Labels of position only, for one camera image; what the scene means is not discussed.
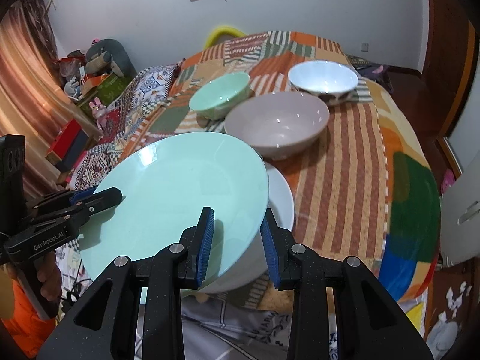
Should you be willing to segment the orange sleeve forearm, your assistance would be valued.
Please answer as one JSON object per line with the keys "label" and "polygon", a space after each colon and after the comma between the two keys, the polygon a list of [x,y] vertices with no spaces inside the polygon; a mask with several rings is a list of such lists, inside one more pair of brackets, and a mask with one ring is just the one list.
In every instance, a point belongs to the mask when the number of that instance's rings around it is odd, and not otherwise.
{"label": "orange sleeve forearm", "polygon": [[42,320],[16,281],[10,282],[11,311],[1,312],[1,322],[29,359],[34,359],[56,327],[55,319]]}

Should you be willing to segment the person's left hand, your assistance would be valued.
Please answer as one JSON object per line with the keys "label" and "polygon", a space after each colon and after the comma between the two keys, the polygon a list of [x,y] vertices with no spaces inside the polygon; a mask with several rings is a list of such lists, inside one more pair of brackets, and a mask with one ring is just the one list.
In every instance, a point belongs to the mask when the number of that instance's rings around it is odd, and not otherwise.
{"label": "person's left hand", "polygon": [[[1,269],[13,281],[18,281],[17,271],[11,263],[6,263],[1,266]],[[41,295],[48,302],[58,302],[62,294],[62,276],[59,268],[56,265],[55,252],[50,252],[45,255],[43,262],[38,267],[37,278],[42,283]],[[22,288],[19,288],[15,294],[16,304],[29,303],[25,297]]]}

